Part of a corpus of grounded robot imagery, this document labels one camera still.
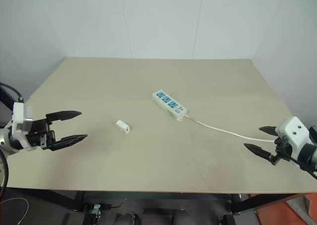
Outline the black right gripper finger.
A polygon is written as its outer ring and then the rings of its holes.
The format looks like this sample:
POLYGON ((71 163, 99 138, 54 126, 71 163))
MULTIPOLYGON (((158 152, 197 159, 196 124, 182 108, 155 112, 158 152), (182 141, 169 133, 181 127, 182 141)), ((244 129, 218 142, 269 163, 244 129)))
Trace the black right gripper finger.
POLYGON ((270 152, 265 151, 261 147, 254 144, 244 143, 244 146, 256 156, 261 157, 267 161, 273 161, 275 158, 275 156, 273 156, 270 152))
POLYGON ((278 134, 276 133, 275 129, 276 129, 275 126, 263 126, 259 128, 259 130, 264 133, 278 137, 278 134))

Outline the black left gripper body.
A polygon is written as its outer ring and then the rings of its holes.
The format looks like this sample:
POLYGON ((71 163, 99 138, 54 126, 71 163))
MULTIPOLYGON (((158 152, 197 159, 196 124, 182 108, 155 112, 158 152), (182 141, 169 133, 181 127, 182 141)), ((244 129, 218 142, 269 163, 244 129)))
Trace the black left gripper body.
POLYGON ((38 146, 43 150, 55 150, 55 132, 50 129, 50 125, 52 125, 52 120, 49 117, 32 122, 31 129, 26 135, 31 147, 38 146))

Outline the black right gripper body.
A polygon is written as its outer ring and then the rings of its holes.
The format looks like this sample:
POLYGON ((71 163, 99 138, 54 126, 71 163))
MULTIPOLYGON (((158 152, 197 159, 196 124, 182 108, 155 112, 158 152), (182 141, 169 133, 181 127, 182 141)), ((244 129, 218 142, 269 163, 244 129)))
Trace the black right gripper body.
POLYGON ((297 161, 292 158, 293 149, 288 142, 287 136, 283 135, 282 137, 278 137, 274 143, 276 144, 276 155, 271 157, 272 165, 277 165, 280 160, 292 162, 292 164, 297 165, 297 161))

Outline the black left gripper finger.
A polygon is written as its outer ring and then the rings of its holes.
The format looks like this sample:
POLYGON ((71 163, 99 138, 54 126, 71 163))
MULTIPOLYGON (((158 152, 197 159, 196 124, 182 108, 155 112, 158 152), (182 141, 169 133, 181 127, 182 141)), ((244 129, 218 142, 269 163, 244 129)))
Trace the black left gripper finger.
POLYGON ((87 134, 81 134, 81 135, 72 135, 72 136, 61 138, 59 141, 52 142, 49 146, 49 150, 57 151, 60 149, 70 147, 84 140, 87 136, 88 136, 87 134))
POLYGON ((53 121, 64 121, 69 120, 74 117, 81 115, 81 112, 78 111, 59 111, 46 114, 46 119, 48 123, 52 123, 53 121))

